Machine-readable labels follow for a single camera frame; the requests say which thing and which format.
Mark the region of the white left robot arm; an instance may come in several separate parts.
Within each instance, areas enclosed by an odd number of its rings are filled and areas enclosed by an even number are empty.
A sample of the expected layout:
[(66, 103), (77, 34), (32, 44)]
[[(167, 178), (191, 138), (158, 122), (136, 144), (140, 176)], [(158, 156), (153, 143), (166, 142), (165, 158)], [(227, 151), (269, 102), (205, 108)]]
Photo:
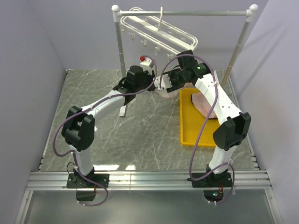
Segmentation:
[(122, 106), (131, 102), (143, 91), (153, 91), (157, 77), (156, 68), (143, 69), (133, 65), (106, 96), (86, 106), (69, 109), (61, 135), (74, 157), (73, 172), (69, 174), (66, 187), (77, 189), (79, 203), (93, 201), (97, 190), (107, 189), (109, 174), (97, 174), (91, 161), (90, 147), (95, 138), (95, 124)]

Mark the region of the white plastic clip hanger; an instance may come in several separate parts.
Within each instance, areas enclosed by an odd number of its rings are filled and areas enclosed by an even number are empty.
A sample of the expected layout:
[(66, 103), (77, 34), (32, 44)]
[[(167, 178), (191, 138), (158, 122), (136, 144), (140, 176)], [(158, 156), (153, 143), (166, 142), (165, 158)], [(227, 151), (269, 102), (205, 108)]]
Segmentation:
[(179, 54), (185, 50), (195, 50), (198, 46), (198, 39), (182, 29), (163, 20), (163, 13), (158, 15), (144, 14), (143, 9), (133, 7), (130, 9), (133, 14), (120, 18), (121, 33), (127, 29), (130, 33), (135, 33), (148, 43), (160, 50), (165, 50), (167, 54)]

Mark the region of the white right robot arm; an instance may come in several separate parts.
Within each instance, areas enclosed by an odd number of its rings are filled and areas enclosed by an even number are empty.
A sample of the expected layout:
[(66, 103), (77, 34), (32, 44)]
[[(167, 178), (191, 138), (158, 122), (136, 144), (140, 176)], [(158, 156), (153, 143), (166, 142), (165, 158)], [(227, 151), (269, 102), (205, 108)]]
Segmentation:
[(192, 83), (210, 106), (194, 146), (198, 147), (206, 123), (212, 113), (215, 113), (219, 122), (219, 127), (213, 133), (214, 154), (206, 167), (206, 172), (201, 177), (192, 172), (193, 159), (196, 153), (194, 149), (189, 164), (189, 180), (193, 183), (201, 183), (206, 187), (219, 186), (227, 178), (233, 152), (247, 137), (251, 116), (247, 112), (243, 113), (230, 100), (219, 84), (214, 70), (204, 59), (195, 56), (191, 50), (183, 51), (177, 54), (175, 58), (178, 60), (180, 70), (167, 73), (172, 84), (172, 87), (168, 88), (167, 91), (178, 90), (184, 84)]

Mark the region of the white pink underwear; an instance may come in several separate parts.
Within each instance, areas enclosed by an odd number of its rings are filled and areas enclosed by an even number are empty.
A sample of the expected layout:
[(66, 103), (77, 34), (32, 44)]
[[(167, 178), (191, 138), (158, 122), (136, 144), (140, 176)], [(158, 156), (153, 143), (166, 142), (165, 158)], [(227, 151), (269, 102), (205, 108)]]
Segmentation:
[(168, 99), (168, 98), (174, 98), (174, 97), (176, 97), (178, 95), (178, 93), (179, 93), (179, 90), (175, 90), (175, 91), (172, 91), (172, 92), (167, 92), (166, 89), (159, 90), (158, 88), (156, 88), (154, 90), (154, 92), (156, 94), (158, 94), (159, 96), (161, 96), (162, 98)]

